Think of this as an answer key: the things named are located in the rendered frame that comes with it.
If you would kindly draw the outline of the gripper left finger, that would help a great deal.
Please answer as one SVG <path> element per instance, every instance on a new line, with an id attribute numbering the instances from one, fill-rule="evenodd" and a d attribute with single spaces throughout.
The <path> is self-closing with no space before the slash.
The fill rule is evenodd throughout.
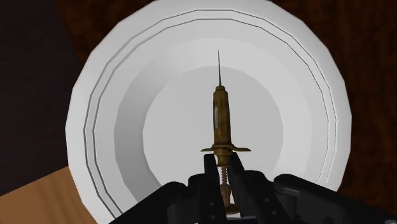
<path id="1" fill-rule="evenodd" d="M 187 185 L 169 182 L 109 224 L 227 224 L 214 155 Z"/>

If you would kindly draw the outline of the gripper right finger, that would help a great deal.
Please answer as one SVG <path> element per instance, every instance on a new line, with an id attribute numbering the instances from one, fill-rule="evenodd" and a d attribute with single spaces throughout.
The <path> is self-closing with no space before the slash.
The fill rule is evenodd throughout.
<path id="1" fill-rule="evenodd" d="M 257 224 L 397 224 L 397 215 L 341 195 L 292 174 L 269 181 L 245 170 L 238 154 L 230 156 L 235 203 Z"/>

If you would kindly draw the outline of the brass syringe with needle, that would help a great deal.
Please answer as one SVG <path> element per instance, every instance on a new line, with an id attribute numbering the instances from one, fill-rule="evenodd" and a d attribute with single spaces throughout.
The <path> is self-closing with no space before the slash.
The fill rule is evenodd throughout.
<path id="1" fill-rule="evenodd" d="M 226 214 L 237 214 L 239 208 L 231 203 L 231 189 L 228 184 L 228 167 L 230 166 L 229 157 L 233 152 L 249 152 L 249 148 L 236 147 L 232 143 L 230 106 L 228 92 L 221 82 L 221 64 L 218 52 L 218 85 L 212 97 L 212 120 L 214 143 L 210 148 L 202 151 L 212 151 L 217 157 L 217 166 L 221 169 L 220 192 L 223 197 Z"/>

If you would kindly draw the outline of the white plate with grey rings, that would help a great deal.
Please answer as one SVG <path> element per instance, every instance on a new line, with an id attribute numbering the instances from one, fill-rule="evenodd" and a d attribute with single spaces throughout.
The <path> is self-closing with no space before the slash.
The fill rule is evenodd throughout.
<path id="1" fill-rule="evenodd" d="M 219 83 L 248 169 L 339 188 L 352 115 L 319 38 L 269 0 L 156 0 L 111 30 L 73 88 L 69 169 L 97 224 L 202 172 Z"/>

